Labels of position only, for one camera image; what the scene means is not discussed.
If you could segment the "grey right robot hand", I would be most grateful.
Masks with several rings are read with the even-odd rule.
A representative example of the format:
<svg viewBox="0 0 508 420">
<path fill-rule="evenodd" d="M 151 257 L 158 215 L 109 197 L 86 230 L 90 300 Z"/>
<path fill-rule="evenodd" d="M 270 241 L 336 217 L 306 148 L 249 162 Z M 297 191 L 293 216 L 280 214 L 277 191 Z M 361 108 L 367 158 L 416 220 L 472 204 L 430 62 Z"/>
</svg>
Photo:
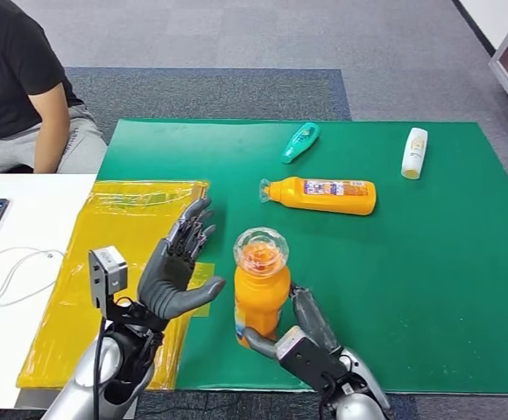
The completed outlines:
<svg viewBox="0 0 508 420">
<path fill-rule="evenodd" d="M 335 393 L 349 376 L 339 354 L 341 347 L 312 293 L 293 284 L 290 300 L 297 323 L 277 341 L 268 339 L 252 327 L 243 330 L 248 346 L 277 362 L 290 374 L 320 393 Z"/>
</svg>

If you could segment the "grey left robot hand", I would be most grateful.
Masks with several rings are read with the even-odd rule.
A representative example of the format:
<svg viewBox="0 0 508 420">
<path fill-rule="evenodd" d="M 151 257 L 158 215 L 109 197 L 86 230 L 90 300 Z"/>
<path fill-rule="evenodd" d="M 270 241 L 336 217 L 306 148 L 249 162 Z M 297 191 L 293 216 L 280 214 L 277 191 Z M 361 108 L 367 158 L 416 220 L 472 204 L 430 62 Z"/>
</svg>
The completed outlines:
<svg viewBox="0 0 508 420">
<path fill-rule="evenodd" d="M 190 290 L 196 262 L 214 225 L 206 222 L 212 214 L 209 198 L 197 199 L 184 209 L 152 252 L 138 284 L 137 300 L 159 319 L 169 321 L 217 298 L 225 280 L 212 276 Z"/>
</svg>

